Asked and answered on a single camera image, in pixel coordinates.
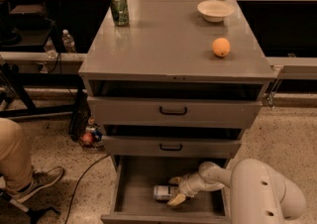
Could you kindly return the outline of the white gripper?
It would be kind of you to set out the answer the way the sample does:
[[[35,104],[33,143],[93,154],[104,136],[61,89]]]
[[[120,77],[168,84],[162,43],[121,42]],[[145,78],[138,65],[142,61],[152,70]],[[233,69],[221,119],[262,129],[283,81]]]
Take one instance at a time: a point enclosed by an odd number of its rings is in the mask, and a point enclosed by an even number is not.
[[[217,191],[224,187],[224,184],[220,182],[206,181],[198,172],[186,174],[183,177],[173,177],[168,183],[178,185],[179,191],[168,201],[167,205],[171,207],[180,205],[186,200],[186,197],[194,197],[200,191]]]

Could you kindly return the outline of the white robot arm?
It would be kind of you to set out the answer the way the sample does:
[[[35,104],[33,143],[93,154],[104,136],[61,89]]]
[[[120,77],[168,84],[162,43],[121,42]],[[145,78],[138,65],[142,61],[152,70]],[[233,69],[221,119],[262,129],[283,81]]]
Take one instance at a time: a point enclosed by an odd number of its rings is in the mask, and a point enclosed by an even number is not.
[[[169,182],[177,186],[169,206],[177,206],[200,191],[227,186],[231,224],[284,224],[301,217],[306,209],[305,195],[293,181],[255,159],[239,161],[232,169],[204,162],[197,172]]]

